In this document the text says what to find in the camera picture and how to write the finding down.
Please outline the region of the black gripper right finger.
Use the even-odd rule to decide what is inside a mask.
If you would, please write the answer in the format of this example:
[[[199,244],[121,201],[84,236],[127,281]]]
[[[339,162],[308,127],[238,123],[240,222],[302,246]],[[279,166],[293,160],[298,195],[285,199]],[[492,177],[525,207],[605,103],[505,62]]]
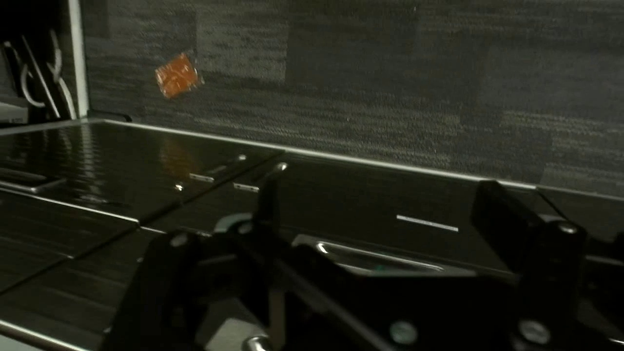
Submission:
[[[517,277],[505,312],[513,349],[575,351],[587,232],[536,214],[497,181],[478,185],[472,224]]]

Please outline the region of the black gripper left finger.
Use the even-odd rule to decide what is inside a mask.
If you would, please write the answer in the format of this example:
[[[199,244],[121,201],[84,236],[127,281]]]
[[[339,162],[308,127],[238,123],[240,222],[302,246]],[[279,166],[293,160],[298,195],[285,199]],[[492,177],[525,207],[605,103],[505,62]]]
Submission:
[[[275,232],[279,175],[259,187],[250,218],[234,216],[222,232],[174,230],[150,240],[115,312],[103,351],[205,351],[201,324],[211,306],[236,298],[256,316],[261,333],[242,341],[281,345],[281,286]]]

